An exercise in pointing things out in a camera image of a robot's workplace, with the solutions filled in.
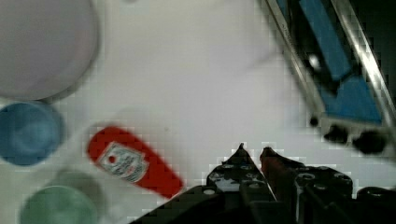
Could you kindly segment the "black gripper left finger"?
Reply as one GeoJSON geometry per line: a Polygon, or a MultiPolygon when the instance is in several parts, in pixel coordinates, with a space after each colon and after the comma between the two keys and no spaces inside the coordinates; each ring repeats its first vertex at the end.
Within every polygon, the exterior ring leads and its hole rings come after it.
{"type": "Polygon", "coordinates": [[[230,224],[264,224],[263,205],[275,200],[244,143],[209,173],[206,185],[223,193],[219,218],[230,224]]]}

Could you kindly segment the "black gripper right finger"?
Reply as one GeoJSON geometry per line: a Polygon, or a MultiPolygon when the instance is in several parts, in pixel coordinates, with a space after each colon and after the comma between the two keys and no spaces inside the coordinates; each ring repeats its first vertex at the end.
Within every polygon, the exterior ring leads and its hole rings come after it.
{"type": "Polygon", "coordinates": [[[351,199],[351,178],[333,168],[307,166],[279,155],[271,147],[263,149],[260,161],[276,199],[287,206],[298,224],[330,224],[325,206],[351,199]]]}

